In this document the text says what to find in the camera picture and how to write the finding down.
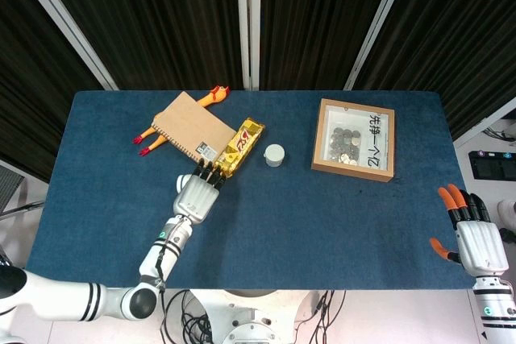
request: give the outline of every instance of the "orange rubber chicken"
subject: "orange rubber chicken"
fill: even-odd
[[[198,100],[198,104],[202,106],[203,108],[206,108],[207,106],[211,104],[215,104],[217,102],[223,101],[227,95],[230,93],[229,86],[223,87],[223,86],[215,86],[205,97]],[[142,133],[139,136],[136,136],[132,142],[134,144],[140,144],[146,137],[149,135],[152,135],[156,132],[156,129],[154,129],[152,126],[148,128],[144,133]],[[163,135],[159,135],[157,140],[149,145],[148,147],[145,147],[139,152],[140,156],[145,156],[149,152],[155,150],[158,148],[161,144],[166,143],[167,139]]]

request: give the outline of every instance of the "wooden box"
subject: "wooden box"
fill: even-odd
[[[394,177],[394,110],[321,100],[312,169],[364,179]]]

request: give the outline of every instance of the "blue felt tablecloth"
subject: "blue felt tablecloth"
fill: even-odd
[[[171,216],[176,178],[194,162],[172,145],[139,157],[132,139],[177,91],[80,92],[60,145],[27,268],[59,280],[131,286]],[[206,94],[189,92],[194,98]],[[389,183],[310,169],[321,98],[396,110]],[[169,277],[173,288],[470,288],[429,237],[456,248],[437,188],[463,185],[435,93],[233,92],[208,108],[234,129],[267,128],[193,228]],[[264,149],[281,144],[279,168]]]

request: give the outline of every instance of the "yellow wrapper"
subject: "yellow wrapper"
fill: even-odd
[[[226,177],[232,176],[255,146],[264,129],[265,125],[250,117],[246,118],[233,139],[226,145],[224,152],[215,161],[215,166],[220,167]]]

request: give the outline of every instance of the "black curtain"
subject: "black curtain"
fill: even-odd
[[[516,0],[396,0],[354,89],[438,92],[459,137],[516,96]]]
[[[48,181],[73,95],[100,85],[37,0],[0,7],[0,159]]]
[[[380,0],[261,0],[260,89],[342,89]]]
[[[238,0],[62,0],[120,89],[242,89]]]

